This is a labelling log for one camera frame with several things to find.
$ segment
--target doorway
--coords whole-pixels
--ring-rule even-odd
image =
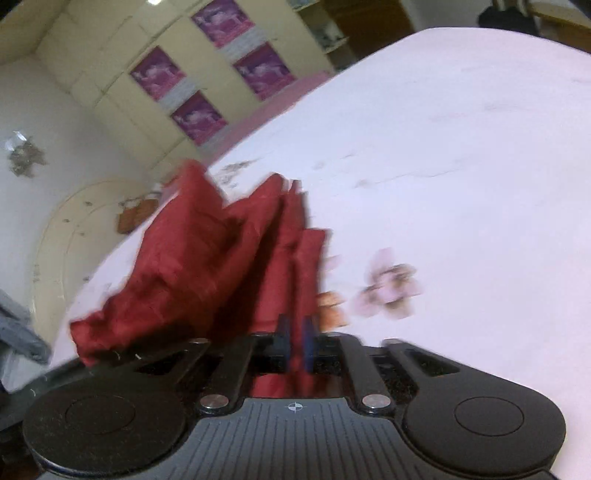
[[[398,0],[323,0],[324,8],[360,58],[404,38],[414,29]]]

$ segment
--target floral pattern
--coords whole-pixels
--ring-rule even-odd
[[[352,300],[352,311],[371,317],[384,309],[392,318],[403,319],[412,314],[410,297],[421,288],[413,279],[416,270],[407,264],[394,265],[390,248],[379,250],[369,267],[370,286]]]

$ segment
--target red cloth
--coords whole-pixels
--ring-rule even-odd
[[[87,363],[103,351],[124,350],[138,339],[178,325],[205,336],[219,307],[215,267],[231,238],[223,198],[203,167],[187,163],[179,195],[144,233],[133,272],[103,309],[70,325]]]
[[[280,315],[293,318],[293,255],[306,221],[300,183],[294,181],[282,198],[282,211],[277,238],[271,247],[270,259],[264,269],[250,332],[274,332]],[[253,397],[291,397],[294,391],[285,375],[269,374],[254,380]]]
[[[320,397],[327,378],[311,375],[304,369],[304,321],[314,319],[318,313],[318,270],[322,249],[328,232],[306,229],[295,251],[295,308],[291,324],[291,381],[295,396],[300,398]]]
[[[305,230],[299,182],[283,192],[271,175],[225,209],[201,165],[188,163],[179,194],[146,230],[134,270],[103,309],[71,324],[83,361],[103,351],[160,342],[170,335],[227,342],[272,332],[281,314],[292,326],[289,375],[255,380],[252,395],[288,397],[314,391],[303,369],[303,320],[316,314],[323,230]]]

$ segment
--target white bed sheet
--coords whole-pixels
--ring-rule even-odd
[[[516,33],[427,30],[318,88],[211,172],[252,162],[223,185],[232,197],[272,171],[302,179],[312,224],[333,231],[327,254],[340,260],[323,287],[345,299],[342,330],[368,345],[403,338],[550,397],[568,429],[554,472],[579,480],[591,468],[589,131],[589,55]],[[142,232],[66,320],[120,288]],[[404,320],[351,308],[385,247],[423,286]],[[53,364],[63,359],[58,347]]]

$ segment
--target ribbed plastic surface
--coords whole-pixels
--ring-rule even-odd
[[[45,473],[40,480],[59,477]],[[246,399],[202,420],[178,451],[126,480],[452,480],[420,459],[385,419],[343,398]],[[545,473],[531,480],[550,480]]]

